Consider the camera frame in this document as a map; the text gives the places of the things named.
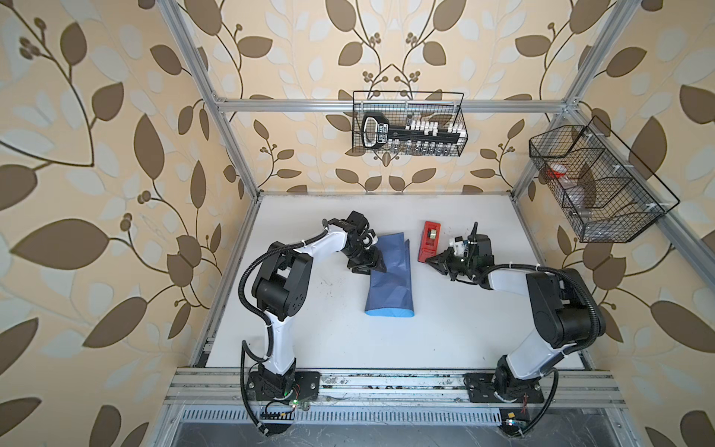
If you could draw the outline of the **light blue wrapping paper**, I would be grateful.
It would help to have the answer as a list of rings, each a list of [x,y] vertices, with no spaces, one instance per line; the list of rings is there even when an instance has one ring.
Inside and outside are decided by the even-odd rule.
[[[365,313],[373,317],[412,318],[410,241],[403,233],[378,238],[385,273],[372,271]]]

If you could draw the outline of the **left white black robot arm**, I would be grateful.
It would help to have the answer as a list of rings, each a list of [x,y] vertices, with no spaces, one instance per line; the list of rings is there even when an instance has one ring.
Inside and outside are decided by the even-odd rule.
[[[351,212],[346,219],[322,222],[322,232],[307,240],[279,241],[252,261],[238,281],[240,303],[266,326],[266,353],[257,355],[242,343],[242,356],[257,363],[250,376],[259,400],[297,399],[300,396],[293,353],[293,318],[305,304],[314,264],[342,253],[354,274],[385,273],[387,267],[378,238],[368,219]]]

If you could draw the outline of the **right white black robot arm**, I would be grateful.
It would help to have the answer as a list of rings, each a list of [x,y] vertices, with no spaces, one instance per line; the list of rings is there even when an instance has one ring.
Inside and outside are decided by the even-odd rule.
[[[472,232],[453,238],[425,263],[451,281],[529,300],[534,329],[499,359],[488,386],[502,402],[515,402],[536,389],[565,357],[592,346],[606,331],[603,313],[578,271],[540,264],[497,264],[490,238]]]

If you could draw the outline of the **red tape dispenser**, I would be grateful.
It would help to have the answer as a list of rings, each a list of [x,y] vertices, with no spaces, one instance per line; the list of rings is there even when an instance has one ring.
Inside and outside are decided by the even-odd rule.
[[[439,223],[425,222],[418,253],[419,263],[424,264],[428,258],[438,254],[439,234],[441,234]]]

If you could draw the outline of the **black socket wrench set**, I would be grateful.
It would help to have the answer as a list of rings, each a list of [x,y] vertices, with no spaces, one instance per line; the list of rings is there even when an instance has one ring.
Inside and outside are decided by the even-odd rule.
[[[462,123],[449,123],[441,128],[438,121],[425,121],[412,115],[398,124],[381,113],[365,115],[357,126],[357,135],[366,149],[411,155],[458,156],[468,141],[468,132]]]

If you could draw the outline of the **red capped clear container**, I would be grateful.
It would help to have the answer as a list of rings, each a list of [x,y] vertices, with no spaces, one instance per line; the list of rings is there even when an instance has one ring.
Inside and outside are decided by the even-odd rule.
[[[569,171],[569,168],[560,163],[553,163],[545,165],[544,177],[548,181],[555,181],[563,178]]]

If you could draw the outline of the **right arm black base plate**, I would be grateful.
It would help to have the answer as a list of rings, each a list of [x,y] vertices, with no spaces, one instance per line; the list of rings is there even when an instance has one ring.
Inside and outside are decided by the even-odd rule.
[[[545,397],[537,379],[521,380],[508,370],[470,372],[463,377],[471,403],[544,403]]]

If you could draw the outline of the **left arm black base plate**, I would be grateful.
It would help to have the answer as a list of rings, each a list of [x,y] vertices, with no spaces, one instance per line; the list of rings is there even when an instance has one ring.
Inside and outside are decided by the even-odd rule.
[[[320,378],[321,374],[317,371],[288,372],[284,375],[276,375],[268,370],[251,372],[248,393],[258,402],[272,400],[308,402],[318,398]]]

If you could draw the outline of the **aluminium front rail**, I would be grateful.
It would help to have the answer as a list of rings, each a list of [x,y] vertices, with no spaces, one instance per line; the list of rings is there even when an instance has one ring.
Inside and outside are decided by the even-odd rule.
[[[288,391],[292,400],[336,406],[458,406],[519,408],[543,403],[553,377],[543,377],[525,397],[500,400],[490,370],[314,369],[296,374]],[[625,409],[614,376],[605,371],[561,370],[554,409]],[[184,404],[241,402],[237,368],[180,368],[165,401]]]

